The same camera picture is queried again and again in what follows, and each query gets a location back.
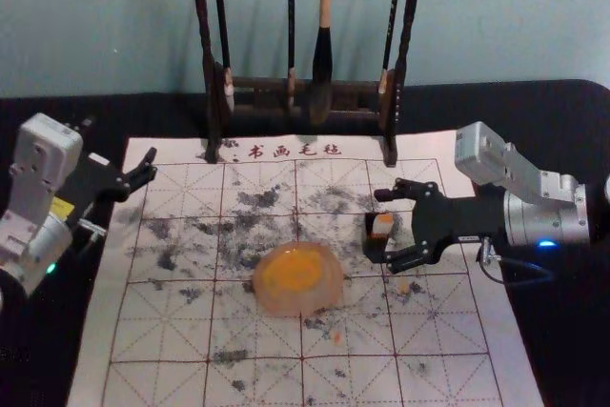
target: robotic arm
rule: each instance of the robotic arm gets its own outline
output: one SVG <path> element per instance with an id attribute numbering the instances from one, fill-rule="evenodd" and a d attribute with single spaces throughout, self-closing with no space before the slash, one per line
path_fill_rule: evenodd
<path id="1" fill-rule="evenodd" d="M 5 300 L 31 295 L 77 228 L 91 232 L 90 244 L 106 235 L 86 219 L 95 203 L 123 202 L 154 180 L 154 148 L 129 173 L 98 154 L 83 154 L 81 132 L 90 124 L 72 129 L 38 113 L 21 126 L 9 206 L 0 219 L 0 312 Z"/>
<path id="2" fill-rule="evenodd" d="M 488 264 L 498 259 L 494 246 L 589 244 L 610 232 L 610 177 L 584 185 L 571 175 L 541 171 L 481 122 L 457 131 L 455 161 L 478 185 L 491 183 L 506 192 L 452 199 L 437 183 L 398 178 L 391 190 L 376 190 L 375 198 L 415 200 L 414 245 L 386 252 L 388 215 L 367 214 L 364 253 L 372 262 L 385 263 L 395 274 L 436 264 L 454 243 L 482 242 L 480 260 Z"/>

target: ink stain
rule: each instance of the ink stain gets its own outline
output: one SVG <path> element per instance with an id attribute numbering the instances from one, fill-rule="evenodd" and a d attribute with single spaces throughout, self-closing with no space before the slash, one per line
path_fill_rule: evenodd
<path id="1" fill-rule="evenodd" d="M 223 221 L 222 223 L 220 223 L 220 231 L 222 232 L 229 232 L 232 231 L 234 229 L 234 224 L 231 221 Z"/>
<path id="2" fill-rule="evenodd" d="M 216 235 L 216 227 L 215 224 L 206 224 L 206 223 L 202 223 L 200 221 L 197 221 L 195 223 L 192 223 L 192 226 L 194 228 L 197 228 L 197 230 L 201 231 L 203 234 L 207 234 L 207 235 Z"/>
<path id="3" fill-rule="evenodd" d="M 237 229 L 242 231 L 249 231 L 252 229 L 259 221 L 260 216 L 257 214 L 237 214 L 235 218 L 235 226 Z"/>
<path id="4" fill-rule="evenodd" d="M 172 225 L 170 224 L 169 219 L 151 219 L 146 222 L 146 227 L 149 228 L 159 240 L 167 240 L 170 237 Z"/>
<path id="5" fill-rule="evenodd" d="M 250 271 L 261 257 L 290 240 L 286 226 L 280 227 L 277 218 L 255 214 L 239 214 L 232 231 L 221 232 L 218 254 L 220 269 Z"/>
<path id="6" fill-rule="evenodd" d="M 242 393 L 246 389 L 246 383 L 244 383 L 244 380 L 233 380 L 231 382 L 231 386 L 233 386 L 239 393 Z"/>
<path id="7" fill-rule="evenodd" d="M 163 290 L 163 282 L 161 280 L 157 280 L 155 278 L 149 278 L 149 281 L 154 286 L 154 290 L 155 291 L 162 291 Z"/>
<path id="8" fill-rule="evenodd" d="M 360 194 L 356 198 L 356 205 L 360 209 L 371 210 L 372 209 L 371 196 L 368 194 Z"/>
<path id="9" fill-rule="evenodd" d="M 320 318 L 305 318 L 303 324 L 305 324 L 305 327 L 307 329 L 318 329 L 319 331 L 326 331 L 326 323 Z"/>
<path id="10" fill-rule="evenodd" d="M 421 285 L 419 285 L 419 283 L 415 283 L 414 281 L 411 282 L 409 288 L 415 295 L 418 295 L 419 293 L 423 292 L 423 288 L 421 288 Z"/>
<path id="11" fill-rule="evenodd" d="M 176 267 L 173 262 L 173 256 L 175 255 L 176 246 L 172 245 L 165 249 L 156 260 L 156 265 L 166 271 L 173 271 Z"/>
<path id="12" fill-rule="evenodd" d="M 140 219 L 140 209 L 137 207 L 129 209 L 120 209 L 116 212 L 116 222 L 121 224 L 133 224 Z"/>
<path id="13" fill-rule="evenodd" d="M 199 288 L 185 288 L 184 290 L 180 290 L 179 293 L 186 297 L 187 304 L 191 304 L 201 296 L 201 290 Z"/>
<path id="14" fill-rule="evenodd" d="M 277 190 L 279 190 L 279 185 L 275 185 L 270 190 L 264 193 L 257 194 L 246 194 L 243 192 L 237 193 L 237 202 L 243 205 L 248 205 L 251 207 L 256 207 L 258 209 L 269 209 L 279 199 L 279 194 Z"/>
<path id="15" fill-rule="evenodd" d="M 223 138 L 222 139 L 222 146 L 225 148 L 233 148 L 233 147 L 238 147 L 239 144 L 237 143 L 236 140 L 232 140 L 230 138 Z"/>
<path id="16" fill-rule="evenodd" d="M 233 350 L 231 352 L 214 353 L 212 361 L 232 368 L 236 362 L 243 361 L 246 357 L 248 357 L 247 350 Z"/>
<path id="17" fill-rule="evenodd" d="M 426 366 L 423 362 L 418 362 L 417 364 L 407 364 L 407 367 L 411 370 L 411 372 L 415 372 L 419 376 L 425 376 L 428 373 L 428 366 Z"/>
<path id="18" fill-rule="evenodd" d="M 191 269 L 182 268 L 182 269 L 180 269 L 180 273 L 184 274 L 184 276 L 186 276 L 187 278 L 194 278 L 194 274 Z"/>
<path id="19" fill-rule="evenodd" d="M 327 214 L 344 214 L 349 210 L 349 203 L 355 202 L 352 194 L 336 186 L 329 186 L 312 194 L 310 205 Z"/>
<path id="20" fill-rule="evenodd" d="M 253 254 L 249 257 L 243 257 L 239 262 L 246 269 L 253 269 L 260 262 L 260 254 Z"/>
<path id="21" fill-rule="evenodd" d="M 254 285 L 252 283 L 252 281 L 243 281 L 241 283 L 241 287 L 244 290 L 244 293 L 246 293 L 247 295 L 253 295 L 254 294 Z"/>
<path id="22" fill-rule="evenodd" d="M 405 224 L 404 217 L 401 214 L 392 215 L 394 224 L 390 230 L 389 237 L 394 240 L 397 246 L 409 246 L 415 243 L 411 225 Z"/>

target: blue light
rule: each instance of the blue light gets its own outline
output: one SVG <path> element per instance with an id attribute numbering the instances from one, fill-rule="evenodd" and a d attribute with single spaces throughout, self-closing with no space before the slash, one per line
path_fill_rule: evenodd
<path id="1" fill-rule="evenodd" d="M 538 242 L 538 248 L 557 248 L 558 244 L 553 240 L 541 240 Z"/>

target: metal bracket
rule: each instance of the metal bracket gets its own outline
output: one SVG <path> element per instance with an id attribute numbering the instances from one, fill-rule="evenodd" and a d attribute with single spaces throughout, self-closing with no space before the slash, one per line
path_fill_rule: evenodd
<path id="1" fill-rule="evenodd" d="M 478 185 L 501 186 L 523 202 L 552 209 L 575 205 L 576 178 L 541 171 L 480 121 L 457 131 L 455 160 Z"/>

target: calligraphy brush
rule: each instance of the calligraphy brush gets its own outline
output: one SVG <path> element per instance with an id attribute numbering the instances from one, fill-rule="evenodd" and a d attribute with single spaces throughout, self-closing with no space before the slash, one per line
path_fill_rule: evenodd
<path id="1" fill-rule="evenodd" d="M 417 0 L 406 0 L 404 6 L 404 16 L 402 18 L 402 33 L 400 34 L 400 45 L 398 46 L 398 57 L 394 65 L 395 74 L 392 82 L 392 98 L 390 107 L 394 108 L 387 111 L 385 121 L 386 134 L 396 132 L 398 114 L 404 93 L 404 78 L 407 72 L 407 52 L 411 41 L 411 28 L 416 15 Z"/>
<path id="2" fill-rule="evenodd" d="M 208 97 L 207 115 L 208 126 L 210 131 L 208 137 L 212 140 L 220 137 L 220 118 L 221 112 L 218 109 L 218 80 L 217 80 L 217 63 L 214 61 L 212 54 L 212 42 L 210 40 L 210 26 L 208 24 L 208 5 L 206 0 L 194 0 L 195 10 L 197 12 L 197 21 L 199 23 L 199 37 L 201 38 L 201 50 L 203 57 L 201 64 L 203 67 L 203 78 L 206 84 L 206 94 Z M 205 159 L 208 162 L 215 163 L 218 159 L 219 145 L 206 149 Z"/>
<path id="3" fill-rule="evenodd" d="M 390 50 L 392 48 L 392 38 L 394 36 L 394 20 L 397 15 L 397 1 L 392 0 L 390 4 L 390 19 L 388 20 L 388 30 L 385 38 L 385 50 L 383 52 L 383 64 L 381 66 L 381 76 L 379 77 L 378 92 L 378 110 L 379 110 L 379 127 L 384 129 L 387 111 L 390 109 L 390 92 L 386 89 L 388 86 L 392 88 L 394 82 L 394 70 L 388 71 L 388 62 L 390 61 Z"/>
<path id="4" fill-rule="evenodd" d="M 319 29 L 315 41 L 312 82 L 308 88 L 305 107 L 309 108 L 310 122 L 322 124 L 333 105 L 333 47 L 331 45 L 332 0 L 320 0 Z"/>
<path id="5" fill-rule="evenodd" d="M 234 86 L 231 74 L 231 58 L 229 57 L 229 38 L 227 33 L 227 19 L 225 16 L 225 0 L 216 0 L 218 11 L 218 27 L 220 28 L 220 46 L 222 48 L 222 67 L 224 68 L 224 92 L 227 105 L 231 112 L 234 109 Z"/>
<path id="6" fill-rule="evenodd" d="M 295 104 L 295 0 L 288 0 L 288 109 Z"/>

